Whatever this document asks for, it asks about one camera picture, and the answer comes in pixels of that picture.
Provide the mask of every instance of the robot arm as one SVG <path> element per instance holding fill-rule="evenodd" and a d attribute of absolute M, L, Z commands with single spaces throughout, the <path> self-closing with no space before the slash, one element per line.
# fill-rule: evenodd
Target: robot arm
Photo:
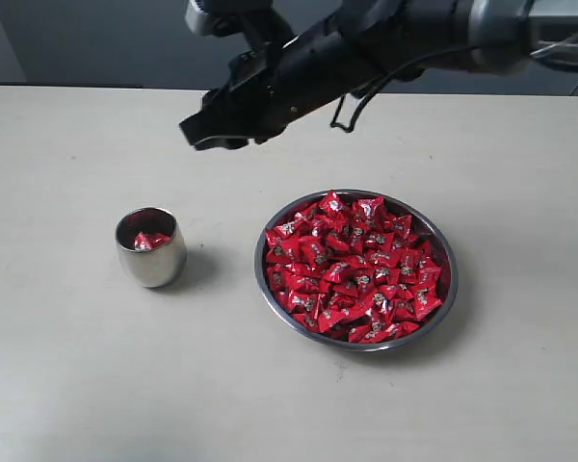
<path fill-rule="evenodd" d="M 578 0 L 344 0 L 300 36 L 272 4 L 187 0 L 194 33 L 241 33 L 251 48 L 180 124 L 195 149 L 264 142 L 348 93 L 363 109 L 390 80 L 431 68 L 505 75 L 536 59 L 578 71 Z"/>

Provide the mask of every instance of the metal bowl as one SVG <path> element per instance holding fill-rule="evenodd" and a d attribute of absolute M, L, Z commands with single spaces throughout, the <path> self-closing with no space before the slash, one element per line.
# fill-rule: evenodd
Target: metal bowl
<path fill-rule="evenodd" d="M 383 195 L 376 192 L 359 190 L 335 191 L 343 198 L 347 204 L 351 204 L 359 199 L 372 199 Z M 436 286 L 436 291 L 443 304 L 420 329 L 416 330 L 410 335 L 407 335 L 406 337 L 397 340 L 390 340 L 388 342 L 382 342 L 379 344 L 353 344 L 350 342 L 334 340 L 315 332 L 310 332 L 299 322 L 295 321 L 287 312 L 285 312 L 285 310 L 283 310 L 275 300 L 268 285 L 266 275 L 265 257 L 269 248 L 266 241 L 265 230 L 277 226 L 288 218 L 292 218 L 296 212 L 303 209 L 304 205 L 309 205 L 323 199 L 327 193 L 327 191 L 316 192 L 290 203 L 273 216 L 273 218 L 268 222 L 265 229 L 261 233 L 261 237 L 259 238 L 259 242 L 257 243 L 257 248 L 254 254 L 254 272 L 257 278 L 257 283 L 259 284 L 259 288 L 261 289 L 263 296 L 268 302 L 268 305 L 270 305 L 270 308 L 272 308 L 278 317 L 289 324 L 294 330 L 297 330 L 309 339 L 320 342 L 322 344 L 331 345 L 333 347 L 341 347 L 353 351 L 381 351 L 385 349 L 401 347 L 424 337 L 441 321 L 443 321 L 443 318 L 447 316 L 450 309 L 452 308 L 452 305 L 454 304 L 454 299 L 456 298 L 456 292 L 459 285 L 459 273 L 456 266 L 456 259 L 454 258 L 454 252 L 452 251 L 452 248 L 448 244 L 443 234 L 428 218 L 419 213 L 417 210 L 409 207 L 407 204 L 385 195 L 383 195 L 383 197 L 389 212 L 393 213 L 394 215 L 411 214 L 413 216 L 413 230 L 420 236 L 421 240 L 428 239 L 431 241 L 431 245 L 433 247 L 433 259 L 439 266 L 441 266 L 441 275 Z"/>

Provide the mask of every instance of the metal cup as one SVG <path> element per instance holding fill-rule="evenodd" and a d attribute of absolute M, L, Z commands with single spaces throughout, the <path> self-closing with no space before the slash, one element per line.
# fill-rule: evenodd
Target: metal cup
<path fill-rule="evenodd" d="M 141 232 L 163 233 L 170 240 L 152 250 L 135 250 L 135 238 Z M 182 272 L 186 245 L 176 219 L 165 210 L 145 208 L 124 217 L 116 228 L 118 255 L 122 267 L 148 288 L 170 284 Z"/>

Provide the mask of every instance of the bowl rim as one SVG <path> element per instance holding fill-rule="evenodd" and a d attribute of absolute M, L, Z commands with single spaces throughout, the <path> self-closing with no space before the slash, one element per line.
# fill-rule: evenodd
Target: bowl rim
<path fill-rule="evenodd" d="M 330 345 L 333 347 L 340 347 L 340 348 L 344 348 L 344 349 L 348 349 L 348 350 L 352 350 L 352 351 L 364 351 L 364 352 L 366 352 L 366 351 L 383 351 L 383 350 L 387 350 L 387 349 L 391 349 L 391 348 L 402 347 L 402 346 L 404 346 L 410 342 L 413 342 L 417 339 L 420 339 L 420 338 L 424 337 L 425 335 L 427 335 L 428 333 L 430 333 L 448 315 L 448 313 L 452 309 L 452 305 L 454 305 L 454 301 L 456 299 L 456 294 L 458 292 L 458 287 L 459 287 L 459 273 L 458 273 L 458 267 L 456 264 L 456 257 L 454 256 L 454 251 L 452 250 L 452 247 L 447 242 L 447 239 L 445 239 L 445 236 L 443 236 L 443 233 L 441 233 L 441 231 L 434 225 L 434 223 L 429 218 L 427 218 L 421 212 L 415 210 L 413 207 L 407 205 L 405 202 L 402 202 L 398 199 L 395 199 L 395 198 L 390 197 L 388 195 L 380 194 L 377 192 L 370 192 L 370 191 L 365 191 L 365 190 L 353 190 L 353 189 L 334 189 L 334 190 L 332 190 L 332 191 L 335 191 L 335 192 L 341 193 L 341 194 L 363 195 L 365 198 L 382 196 L 386 202 L 391 202 L 391 203 L 398 205 L 399 207 L 403 207 L 409 213 L 411 213 L 413 216 L 420 219 L 433 232 L 433 234 L 436 236 L 436 238 L 440 240 L 441 244 L 443 245 L 443 248 L 445 249 L 445 253 L 447 255 L 449 265 L 450 265 L 450 287 L 448 290 L 448 294 L 447 294 L 445 303 L 443 303 L 443 305 L 441 305 L 439 307 L 439 309 L 436 312 L 436 314 L 434 315 L 434 317 L 427 324 L 425 324 L 423 327 L 421 327 L 420 329 L 416 330 L 412 334 L 409 334 L 406 337 L 403 337 L 401 339 L 390 340 L 388 342 L 382 342 L 380 344 L 353 344 L 350 342 L 334 340 L 334 339 L 331 339 L 330 337 L 326 337 L 323 334 L 318 334 L 316 332 L 309 331 L 303 325 L 301 325 L 299 322 L 295 321 L 287 312 L 285 312 L 282 309 L 282 307 L 280 306 L 280 304 L 276 301 L 276 299 L 274 298 L 274 295 L 272 294 L 272 291 L 268 287 L 268 283 L 266 281 L 265 266 L 262 264 L 263 257 L 264 257 L 263 253 L 264 253 L 266 246 L 267 246 L 266 229 L 270 229 L 270 228 L 274 227 L 278 223 L 278 221 L 281 218 L 283 218 L 284 216 L 286 216 L 292 209 L 299 207 L 304 202 L 312 201 L 312 200 L 315 200 L 317 198 L 323 198 L 323 197 L 325 197 L 326 194 L 329 193 L 329 191 L 330 190 L 316 192 L 316 193 L 314 192 L 314 193 L 305 195 L 304 197 L 301 197 L 299 199 L 292 201 L 290 204 L 288 204 L 285 207 L 283 207 L 282 209 L 280 209 L 280 211 L 278 211 L 268 221 L 268 223 L 263 228 L 263 231 L 261 232 L 261 235 L 259 237 L 259 241 L 257 242 L 257 246 L 256 246 L 256 249 L 254 252 L 254 272 L 255 272 L 257 284 L 259 285 L 259 289 L 261 290 L 261 293 L 263 294 L 263 297 L 265 298 L 269 307 L 287 325 L 289 325 L 295 331 L 301 333 L 303 336 L 305 336 L 311 340 L 314 340 L 316 342 L 319 342 L 321 344 Z"/>

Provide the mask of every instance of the table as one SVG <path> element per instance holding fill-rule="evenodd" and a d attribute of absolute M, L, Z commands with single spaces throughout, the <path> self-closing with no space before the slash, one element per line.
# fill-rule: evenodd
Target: table
<path fill-rule="evenodd" d="M 578 98 L 385 95 L 269 143 L 195 152 L 200 93 L 0 88 L 0 462 L 578 460 Z M 254 280 L 259 233 L 314 191 L 439 225 L 458 301 L 423 341 L 349 354 Z M 115 225 L 172 210 L 171 288 L 121 271 Z"/>

